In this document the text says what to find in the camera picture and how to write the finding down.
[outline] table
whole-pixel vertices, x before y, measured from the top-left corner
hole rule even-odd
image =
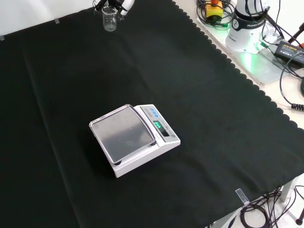
[[[1,83],[6,88],[1,130],[10,133],[5,142],[16,146],[8,150],[0,144],[1,151],[9,151],[13,164],[15,154],[28,154],[29,167],[36,153],[52,158],[55,162],[43,164],[62,175],[53,178],[57,196],[70,202],[69,212],[74,210],[83,227],[199,227],[242,206],[236,189],[253,200],[304,172],[303,131],[170,0],[161,2],[160,8],[153,0],[139,1],[114,33],[99,29],[102,21],[88,9],[0,43],[0,70],[7,75]],[[16,88],[16,82],[22,83]],[[155,104],[182,143],[115,179],[88,123],[126,103]],[[23,121],[27,106],[31,122]],[[21,118],[11,118],[16,113]],[[26,123],[41,128],[37,133],[47,150],[31,147],[42,140],[35,140]],[[26,152],[12,131],[21,126],[29,137],[22,141]],[[269,168],[270,159],[285,168],[280,175]],[[31,172],[23,176],[31,178]],[[48,206],[54,196],[41,188]],[[11,195],[8,200],[15,203]]]

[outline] white scale body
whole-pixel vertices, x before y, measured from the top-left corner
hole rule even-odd
[[[159,155],[173,149],[181,143],[180,139],[177,137],[177,135],[164,120],[163,116],[154,105],[138,105],[134,108],[130,105],[125,105],[122,108],[125,108],[126,106],[136,111],[135,113],[137,113],[138,117],[144,123],[147,130],[150,132],[150,134],[152,134],[153,142],[149,145],[143,146],[134,152],[129,153],[128,155],[124,156],[119,162],[113,161],[113,157],[111,157],[111,155],[107,152],[107,148],[104,143],[104,138],[107,137],[107,135],[100,137],[100,132],[97,131],[102,131],[102,129],[94,129],[94,125],[96,123],[100,123],[102,119],[105,119],[108,116],[113,116],[115,113],[117,113],[118,109],[90,123],[90,128],[99,141],[99,144],[101,145],[108,161],[110,162],[116,177],[121,177],[131,170],[152,160],[153,158],[156,158]],[[122,131],[126,131],[126,128],[128,134],[135,133],[133,128],[130,126],[125,127]]]

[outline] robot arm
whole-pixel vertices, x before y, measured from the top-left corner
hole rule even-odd
[[[108,2],[108,5],[114,7],[119,12],[119,19],[124,19],[128,11],[132,8],[135,0],[101,0],[95,7],[97,11],[101,11],[102,7]]]

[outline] scale display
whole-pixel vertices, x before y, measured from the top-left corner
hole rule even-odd
[[[164,137],[169,137],[169,134],[159,121],[153,121],[153,123]]]

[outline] power adapter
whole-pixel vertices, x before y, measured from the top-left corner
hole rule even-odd
[[[284,61],[289,61],[293,56],[298,53],[304,54],[304,49],[291,45],[290,43],[281,41],[275,51],[275,56]],[[298,55],[291,62],[297,66],[303,67],[304,56]]]

